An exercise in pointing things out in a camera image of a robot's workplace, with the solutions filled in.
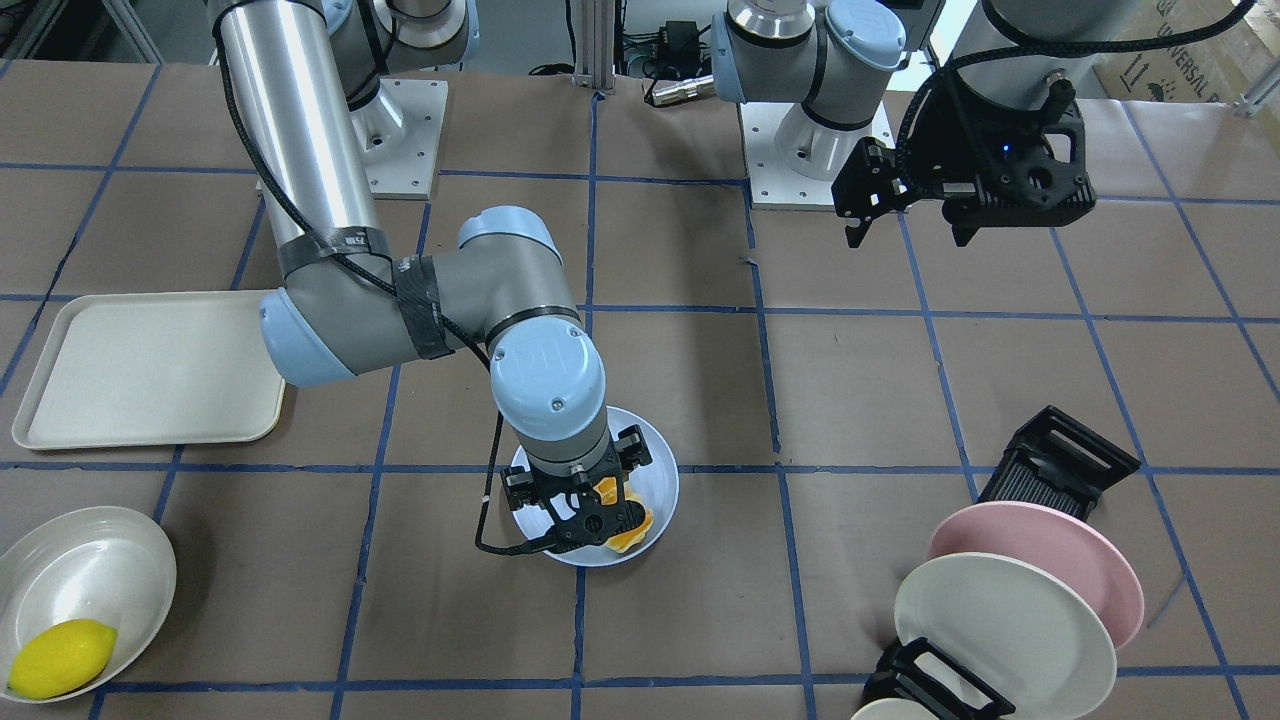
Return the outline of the yellow orange bread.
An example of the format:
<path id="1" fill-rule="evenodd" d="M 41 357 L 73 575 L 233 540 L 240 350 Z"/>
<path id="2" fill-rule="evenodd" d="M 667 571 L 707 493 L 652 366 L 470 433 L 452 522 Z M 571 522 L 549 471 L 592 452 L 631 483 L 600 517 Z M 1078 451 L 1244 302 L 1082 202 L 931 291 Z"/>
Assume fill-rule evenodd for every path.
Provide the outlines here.
<path id="1" fill-rule="evenodd" d="M 604 477 L 593 488 L 604 505 L 618 503 L 620 491 L 616 477 Z M 620 533 L 607 539 L 604 546 L 618 555 L 626 555 L 645 541 L 654 524 L 654 512 L 646 498 L 636 492 L 630 483 L 625 487 L 622 505 L 618 510 L 620 512 L 614 512 L 612 518 L 616 520 Z"/>

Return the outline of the blue plate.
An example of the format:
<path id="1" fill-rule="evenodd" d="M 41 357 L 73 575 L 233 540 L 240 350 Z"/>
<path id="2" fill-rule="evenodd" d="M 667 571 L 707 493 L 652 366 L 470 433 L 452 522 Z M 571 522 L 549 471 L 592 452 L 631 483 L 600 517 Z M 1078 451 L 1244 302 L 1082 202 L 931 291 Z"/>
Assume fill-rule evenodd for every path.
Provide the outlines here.
<path id="1" fill-rule="evenodd" d="M 581 548 L 566 553 L 544 552 L 548 557 L 561 562 L 580 568 L 605 568 L 627 562 L 637 557 L 652 547 L 666 532 L 678 502 L 678 470 L 675 455 L 666 442 L 666 438 L 657 432 L 655 427 L 639 415 L 616 406 L 608 406 L 608 425 L 611 434 L 616 436 L 631 425 L 639 425 L 650 450 L 652 462 L 634 469 L 626 480 L 627 492 L 637 495 L 639 500 L 653 515 L 653 523 L 648 528 L 643 541 L 631 546 L 626 553 L 618 553 L 609 547 L 586 544 Z M 567 495 L 557 495 L 550 500 L 552 506 L 561 518 L 567 519 L 579 509 L 579 501 Z M 511 511 L 515 524 L 524 533 L 526 539 L 544 536 L 553 528 L 550 514 L 534 505 Z"/>

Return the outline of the pink plate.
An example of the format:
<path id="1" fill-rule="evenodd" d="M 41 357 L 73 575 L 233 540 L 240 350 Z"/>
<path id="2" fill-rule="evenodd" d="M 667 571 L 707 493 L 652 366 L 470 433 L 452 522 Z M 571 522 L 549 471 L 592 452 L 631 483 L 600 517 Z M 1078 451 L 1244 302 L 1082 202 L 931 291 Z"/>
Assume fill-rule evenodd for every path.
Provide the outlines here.
<path id="1" fill-rule="evenodd" d="M 996 553 L 1028 562 L 1075 591 L 1098 615 L 1116 650 L 1142 629 L 1146 594 L 1126 556 L 1087 523 L 1038 503 L 988 501 L 951 514 L 925 557 Z"/>

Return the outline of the cream plate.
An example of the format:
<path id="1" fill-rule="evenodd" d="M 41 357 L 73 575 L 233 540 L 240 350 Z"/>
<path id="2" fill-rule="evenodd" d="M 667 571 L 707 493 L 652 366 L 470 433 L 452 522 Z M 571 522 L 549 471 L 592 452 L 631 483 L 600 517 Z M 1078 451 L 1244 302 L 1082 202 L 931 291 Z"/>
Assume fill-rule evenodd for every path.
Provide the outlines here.
<path id="1" fill-rule="evenodd" d="M 897 637 L 925 637 L 1005 697 L 1015 719 L 1078 719 L 1110 696 L 1114 643 L 1069 585 L 1028 562 L 965 552 L 932 559 L 899 587 Z"/>

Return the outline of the black dish rack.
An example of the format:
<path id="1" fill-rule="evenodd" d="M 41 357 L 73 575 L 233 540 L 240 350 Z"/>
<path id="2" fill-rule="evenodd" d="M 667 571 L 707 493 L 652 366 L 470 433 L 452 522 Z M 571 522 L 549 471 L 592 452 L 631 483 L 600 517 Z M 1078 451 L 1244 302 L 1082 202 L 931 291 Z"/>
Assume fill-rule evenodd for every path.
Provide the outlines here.
<path id="1" fill-rule="evenodd" d="M 975 503 L 1038 503 L 1089 525 L 1102 493 L 1138 466 L 1130 454 L 1050 406 L 1014 433 Z M 861 706 L 905 698 L 938 719 L 1015 719 L 1014 705 L 925 637 L 904 643 L 895 633 L 864 685 Z"/>

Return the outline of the black power adapter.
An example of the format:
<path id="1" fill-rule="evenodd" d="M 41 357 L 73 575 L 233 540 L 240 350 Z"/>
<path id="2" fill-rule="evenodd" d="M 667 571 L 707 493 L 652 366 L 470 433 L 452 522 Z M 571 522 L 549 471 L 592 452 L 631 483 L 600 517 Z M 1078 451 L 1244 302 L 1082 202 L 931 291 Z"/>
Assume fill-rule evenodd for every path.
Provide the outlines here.
<path id="1" fill-rule="evenodd" d="M 700 61 L 700 29 L 694 20 L 667 20 L 658 33 L 659 68 L 694 67 Z"/>

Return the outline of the cardboard box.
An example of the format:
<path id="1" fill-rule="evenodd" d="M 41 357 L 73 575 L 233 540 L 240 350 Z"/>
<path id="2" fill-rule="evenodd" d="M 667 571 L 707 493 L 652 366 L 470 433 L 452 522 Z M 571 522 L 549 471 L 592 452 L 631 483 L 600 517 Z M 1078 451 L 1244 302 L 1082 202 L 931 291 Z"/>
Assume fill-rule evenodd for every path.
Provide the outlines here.
<path id="1" fill-rule="evenodd" d="M 1139 1 L 1120 38 L 1164 37 L 1208 26 L 1234 1 Z M 1143 53 L 1098 55 L 1094 76 L 1110 97 L 1161 102 L 1230 102 L 1277 56 L 1277 3 L 1258 1 L 1213 38 Z"/>

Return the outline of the cream bowl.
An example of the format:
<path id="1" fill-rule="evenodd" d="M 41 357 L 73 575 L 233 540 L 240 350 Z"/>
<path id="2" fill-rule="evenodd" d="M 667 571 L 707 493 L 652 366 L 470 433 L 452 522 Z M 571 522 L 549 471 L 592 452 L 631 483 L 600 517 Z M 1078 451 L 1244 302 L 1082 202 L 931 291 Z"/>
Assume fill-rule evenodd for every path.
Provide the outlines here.
<path id="1" fill-rule="evenodd" d="M 850 720 L 937 720 L 924 705 L 905 698 L 874 700 L 861 706 Z"/>

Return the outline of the cream rectangular tray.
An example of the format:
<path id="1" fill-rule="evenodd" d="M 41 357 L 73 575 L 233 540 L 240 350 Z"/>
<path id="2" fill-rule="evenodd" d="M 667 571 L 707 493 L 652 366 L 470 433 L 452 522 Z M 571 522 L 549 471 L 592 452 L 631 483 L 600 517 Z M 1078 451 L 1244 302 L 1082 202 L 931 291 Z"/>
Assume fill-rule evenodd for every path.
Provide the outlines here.
<path id="1" fill-rule="evenodd" d="M 259 291 L 86 295 L 64 306 L 17 411 L 24 448 L 248 442 L 278 423 L 285 382 Z"/>

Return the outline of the white oval lemon dish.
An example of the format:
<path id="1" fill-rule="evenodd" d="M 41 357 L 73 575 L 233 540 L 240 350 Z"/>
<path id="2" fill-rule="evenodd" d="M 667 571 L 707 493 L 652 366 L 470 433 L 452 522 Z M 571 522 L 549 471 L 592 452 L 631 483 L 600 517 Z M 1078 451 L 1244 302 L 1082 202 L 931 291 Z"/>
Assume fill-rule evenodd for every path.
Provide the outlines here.
<path id="1" fill-rule="evenodd" d="M 92 678 L 50 697 L 88 693 L 134 662 L 159 633 L 177 588 L 177 556 L 163 528 L 133 509 L 81 509 L 46 521 L 1 560 L 3 698 L 32 705 L 12 689 L 12 665 L 42 632 L 92 619 L 116 632 Z"/>

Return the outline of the yellow lemon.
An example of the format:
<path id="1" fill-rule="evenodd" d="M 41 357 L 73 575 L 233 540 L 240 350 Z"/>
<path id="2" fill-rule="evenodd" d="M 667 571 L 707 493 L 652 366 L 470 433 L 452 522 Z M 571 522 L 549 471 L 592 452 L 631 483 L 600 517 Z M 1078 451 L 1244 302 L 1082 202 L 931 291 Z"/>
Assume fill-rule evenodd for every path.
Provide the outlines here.
<path id="1" fill-rule="evenodd" d="M 6 687 L 28 700 L 69 694 L 105 670 L 116 641 L 116 628 L 90 618 L 59 623 L 20 648 Z"/>

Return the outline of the aluminium frame post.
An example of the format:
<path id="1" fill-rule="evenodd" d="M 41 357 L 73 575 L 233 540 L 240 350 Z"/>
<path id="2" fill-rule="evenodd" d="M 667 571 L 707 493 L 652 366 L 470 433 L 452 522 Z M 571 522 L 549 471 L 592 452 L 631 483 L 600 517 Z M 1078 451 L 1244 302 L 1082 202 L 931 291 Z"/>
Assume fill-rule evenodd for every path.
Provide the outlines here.
<path id="1" fill-rule="evenodd" d="M 572 82 L 599 94 L 614 92 L 621 1 L 568 1 L 573 42 Z"/>

